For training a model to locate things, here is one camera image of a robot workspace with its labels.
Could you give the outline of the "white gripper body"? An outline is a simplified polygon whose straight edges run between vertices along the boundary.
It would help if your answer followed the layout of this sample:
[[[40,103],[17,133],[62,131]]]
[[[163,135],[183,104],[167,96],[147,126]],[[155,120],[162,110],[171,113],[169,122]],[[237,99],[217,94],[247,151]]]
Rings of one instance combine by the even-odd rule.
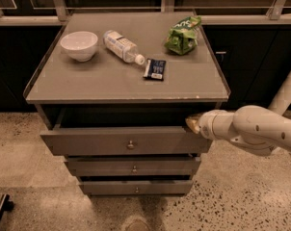
[[[223,110],[213,110],[204,113],[200,117],[198,120],[198,128],[206,139],[230,141],[236,136],[236,130],[232,122],[233,113]]]

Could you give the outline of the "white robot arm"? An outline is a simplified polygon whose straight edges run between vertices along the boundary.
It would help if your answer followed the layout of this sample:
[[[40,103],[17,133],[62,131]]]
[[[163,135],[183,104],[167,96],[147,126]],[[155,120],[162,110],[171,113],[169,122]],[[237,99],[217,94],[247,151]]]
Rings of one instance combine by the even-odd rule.
[[[228,141],[254,155],[268,156],[276,148],[291,153],[291,119],[283,116],[291,104],[291,71],[268,108],[248,105],[235,112],[212,110],[186,118],[188,127],[204,138]]]

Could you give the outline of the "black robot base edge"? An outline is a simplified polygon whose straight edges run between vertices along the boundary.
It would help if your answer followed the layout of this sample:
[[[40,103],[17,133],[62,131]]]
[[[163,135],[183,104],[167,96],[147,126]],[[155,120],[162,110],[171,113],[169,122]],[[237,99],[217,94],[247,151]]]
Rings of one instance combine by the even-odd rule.
[[[0,198],[0,222],[5,212],[10,212],[14,207],[14,203],[10,200],[8,194],[3,194]]]

